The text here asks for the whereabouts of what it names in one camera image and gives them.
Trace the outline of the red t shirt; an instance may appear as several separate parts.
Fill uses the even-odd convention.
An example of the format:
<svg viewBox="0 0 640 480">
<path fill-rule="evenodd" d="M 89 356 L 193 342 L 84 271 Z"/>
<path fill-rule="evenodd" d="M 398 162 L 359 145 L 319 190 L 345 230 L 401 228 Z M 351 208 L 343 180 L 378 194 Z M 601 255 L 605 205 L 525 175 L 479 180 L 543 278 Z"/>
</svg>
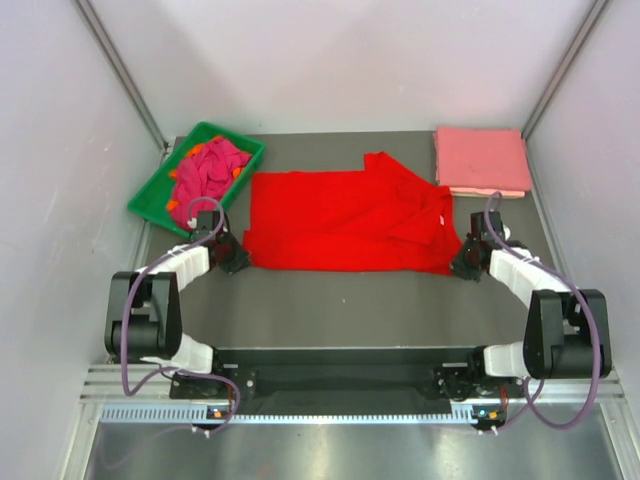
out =
<svg viewBox="0 0 640 480">
<path fill-rule="evenodd" d="M 385 152 L 360 170 L 257 173 L 243 246 L 254 266 L 449 275 L 453 198 Z"/>
</svg>

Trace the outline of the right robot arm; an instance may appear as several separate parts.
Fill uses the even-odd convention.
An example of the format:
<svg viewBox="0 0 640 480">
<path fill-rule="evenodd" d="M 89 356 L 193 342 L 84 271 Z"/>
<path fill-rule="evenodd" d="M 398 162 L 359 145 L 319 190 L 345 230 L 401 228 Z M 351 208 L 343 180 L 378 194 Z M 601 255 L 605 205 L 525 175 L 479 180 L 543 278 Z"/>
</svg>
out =
<svg viewBox="0 0 640 480">
<path fill-rule="evenodd" d="M 434 370 L 441 388 L 453 385 L 450 396 L 464 400 L 470 392 L 487 396 L 503 381 L 590 379 L 612 370 L 608 311 L 604 294 L 580 290 L 558 277 L 518 242 L 502 246 L 487 234 L 469 233 L 451 263 L 454 276 L 478 281 L 486 274 L 527 308 L 521 341 L 478 346 L 460 367 Z"/>
</svg>

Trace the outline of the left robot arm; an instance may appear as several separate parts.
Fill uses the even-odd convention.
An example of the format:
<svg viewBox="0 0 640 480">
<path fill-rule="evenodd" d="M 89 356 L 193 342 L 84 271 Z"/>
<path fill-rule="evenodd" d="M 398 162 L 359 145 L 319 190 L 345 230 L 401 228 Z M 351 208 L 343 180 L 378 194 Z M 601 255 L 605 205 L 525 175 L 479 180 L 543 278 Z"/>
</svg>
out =
<svg viewBox="0 0 640 480">
<path fill-rule="evenodd" d="M 236 273 L 248 264 L 248 253 L 221 226 L 198 229 L 194 242 L 172 248 L 146 267 L 113 275 L 104 345 L 120 364 L 125 395 L 169 373 L 192 377 L 205 396 L 224 390 L 227 374 L 217 366 L 216 349 L 183 331 L 180 293 L 215 268 Z"/>
</svg>

